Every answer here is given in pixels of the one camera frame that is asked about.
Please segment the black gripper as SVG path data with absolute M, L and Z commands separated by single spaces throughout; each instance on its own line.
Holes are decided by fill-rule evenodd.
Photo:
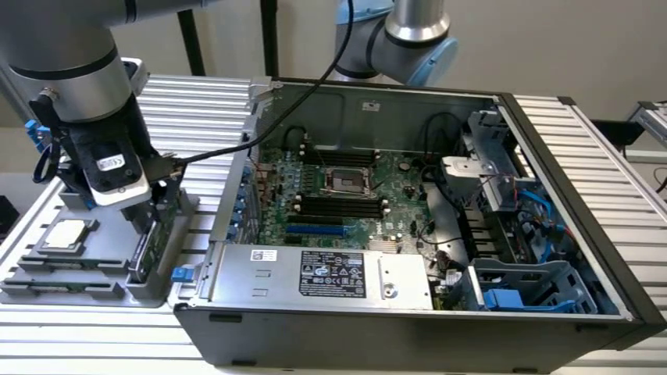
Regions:
M 135 231 L 169 227 L 179 206 L 183 168 L 151 146 L 142 118 L 59 121 L 54 134 L 67 157 L 55 176 L 78 199 L 74 208 L 115 212 Z

